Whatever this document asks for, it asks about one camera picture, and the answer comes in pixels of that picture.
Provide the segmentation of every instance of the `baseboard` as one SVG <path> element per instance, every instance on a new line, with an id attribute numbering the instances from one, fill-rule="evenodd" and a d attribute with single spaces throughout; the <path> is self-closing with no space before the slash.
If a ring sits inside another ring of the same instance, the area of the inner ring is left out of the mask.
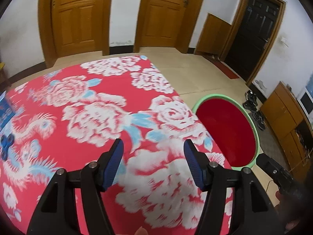
<path id="1" fill-rule="evenodd" d="M 193 54 L 195 52 L 195 48 L 188 48 L 187 54 Z"/>
<path id="2" fill-rule="evenodd" d="M 262 103 L 265 103 L 265 101 L 267 100 L 267 98 L 262 94 L 262 92 L 253 84 L 251 83 L 248 88 L 251 89 L 251 91 L 253 93 L 256 94 L 256 96 L 259 98 L 259 100 L 262 102 Z"/>
<path id="3" fill-rule="evenodd" d="M 133 49 L 134 49 L 134 45 L 110 47 L 110 55 L 132 53 Z"/>
<path id="4" fill-rule="evenodd" d="M 29 67 L 19 73 L 16 73 L 15 75 L 13 75 L 12 77 L 9 78 L 9 81 L 11 84 L 25 78 L 25 77 L 28 77 L 36 72 L 39 72 L 39 71 L 42 71 L 42 70 L 45 70 L 47 67 L 46 67 L 46 63 L 45 62 L 41 62 L 39 64 L 36 64 L 32 67 Z M 3 89 L 5 89 L 7 86 L 7 83 L 6 82 L 2 82 L 0 83 L 0 90 L 1 92 L 3 91 Z"/>

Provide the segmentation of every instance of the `metal screw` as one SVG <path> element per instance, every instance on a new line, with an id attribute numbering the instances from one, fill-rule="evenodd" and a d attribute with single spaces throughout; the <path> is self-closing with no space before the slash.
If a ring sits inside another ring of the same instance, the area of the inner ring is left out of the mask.
<path id="1" fill-rule="evenodd" d="M 209 163 L 209 165 L 212 167 L 212 168 L 216 168 L 219 164 L 215 161 L 212 161 Z"/>
<path id="2" fill-rule="evenodd" d="M 62 169 L 62 168 L 57 170 L 58 175 L 62 175 L 64 172 L 65 172 L 65 169 Z"/>
<path id="3" fill-rule="evenodd" d="M 245 174 L 250 174 L 250 173 L 251 173 L 251 169 L 248 168 L 248 167 L 244 167 L 244 168 L 242 169 L 242 171 L 243 171 Z"/>
<path id="4" fill-rule="evenodd" d="M 97 162 L 91 162 L 88 164 L 88 167 L 94 169 L 95 167 L 97 167 L 97 165 L 98 165 Z"/>

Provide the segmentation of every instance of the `wall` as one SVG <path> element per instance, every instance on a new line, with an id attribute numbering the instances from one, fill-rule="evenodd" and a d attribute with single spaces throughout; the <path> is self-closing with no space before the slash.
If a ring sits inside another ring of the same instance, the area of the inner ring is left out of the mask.
<path id="1" fill-rule="evenodd" d="M 110 46 L 133 45 L 140 0 L 112 0 Z"/>
<path id="2" fill-rule="evenodd" d="M 189 46 L 196 47 L 208 13 L 231 24 L 239 1 L 204 0 Z M 310 54 L 313 50 L 313 24 L 298 0 L 284 1 L 286 10 L 278 37 L 253 82 L 266 97 L 280 80 L 289 84 L 297 95 L 313 71 Z M 281 42 L 282 37 L 286 38 L 288 47 Z"/>
<path id="3" fill-rule="evenodd" d="M 9 77 L 44 61 L 38 0 L 12 0 L 0 19 L 0 57 Z"/>

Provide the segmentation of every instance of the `red tablecloth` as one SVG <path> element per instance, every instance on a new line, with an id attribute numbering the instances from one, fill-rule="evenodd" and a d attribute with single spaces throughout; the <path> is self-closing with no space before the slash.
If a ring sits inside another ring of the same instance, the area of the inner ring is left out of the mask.
<path id="1" fill-rule="evenodd" d="M 192 139 L 210 160 L 230 168 L 202 123 L 145 56 L 110 58 L 49 73 L 7 94 L 17 114 L 1 131 L 15 135 L 0 161 L 0 204 L 26 232 L 54 172 L 81 169 L 116 138 L 125 150 L 114 184 L 102 194 L 116 234 L 143 226 L 152 235 L 190 234 L 206 193 L 195 186 L 183 153 Z M 227 191 L 221 234 L 228 232 Z M 88 234 L 80 192 L 81 232 Z"/>

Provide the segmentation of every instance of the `black shoe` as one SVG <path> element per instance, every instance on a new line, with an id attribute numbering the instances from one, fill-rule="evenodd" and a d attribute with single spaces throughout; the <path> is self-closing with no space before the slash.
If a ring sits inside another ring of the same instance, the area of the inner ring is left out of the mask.
<path id="1" fill-rule="evenodd" d="M 256 112 L 256 105 L 254 105 L 253 102 L 247 100 L 246 102 L 244 102 L 242 104 L 242 106 L 246 109 L 246 110 L 250 110 L 251 112 Z"/>
<path id="2" fill-rule="evenodd" d="M 251 90 L 245 93 L 246 100 L 253 102 L 254 105 L 258 105 L 256 101 L 256 94 L 254 94 Z"/>
<path id="3" fill-rule="evenodd" d="M 265 130 L 264 119 L 260 111 L 253 112 L 253 118 L 256 121 L 257 126 L 263 131 Z"/>

